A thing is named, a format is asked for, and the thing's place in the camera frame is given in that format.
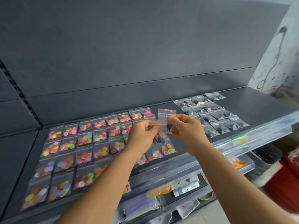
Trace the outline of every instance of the forearm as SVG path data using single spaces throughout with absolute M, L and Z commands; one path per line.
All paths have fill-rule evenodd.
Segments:
M 198 148 L 195 156 L 231 224 L 295 223 L 211 144 Z
M 134 164 L 135 158 L 124 149 L 105 168 L 94 185 L 56 221 L 56 224 L 109 224 Z

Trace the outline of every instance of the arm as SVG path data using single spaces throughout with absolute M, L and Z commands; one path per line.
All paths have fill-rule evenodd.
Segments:
M 169 121 L 178 130 L 174 135 L 200 163 L 231 224 L 296 223 L 211 145 L 198 120 L 180 114 Z
M 55 222 L 56 224 L 110 224 L 136 161 L 158 133 L 155 126 L 146 131 L 148 120 L 134 124 L 124 149 L 104 169 L 94 185 Z

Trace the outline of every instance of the person's left hand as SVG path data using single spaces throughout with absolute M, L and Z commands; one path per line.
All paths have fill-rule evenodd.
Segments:
M 148 125 L 149 121 L 143 120 L 134 124 L 130 129 L 124 150 L 132 153 L 132 155 L 136 157 L 136 161 L 140 160 L 142 154 L 146 153 L 150 148 L 152 140 L 159 132 L 159 126 L 154 126 L 147 131 Z

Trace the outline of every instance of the hand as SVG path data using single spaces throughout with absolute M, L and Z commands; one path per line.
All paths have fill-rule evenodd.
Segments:
M 136 161 L 140 160 L 142 154 L 150 148 L 152 140 L 159 132 L 160 127 L 154 126 L 147 131 L 148 120 L 140 121 L 134 124 L 129 132 L 129 137 L 124 150 L 132 153 Z
M 199 120 L 184 114 L 177 114 L 170 116 L 168 121 L 173 125 L 173 130 L 177 130 L 173 132 L 173 135 L 185 142 L 189 154 L 195 155 L 198 147 L 211 145 Z

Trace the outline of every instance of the person's right hand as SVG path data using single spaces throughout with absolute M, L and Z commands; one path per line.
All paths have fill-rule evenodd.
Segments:
M 168 121 L 173 125 L 173 130 L 177 130 L 173 132 L 173 135 L 185 142 L 189 154 L 195 155 L 199 147 L 211 145 L 199 120 L 184 114 L 177 114 L 170 116 Z

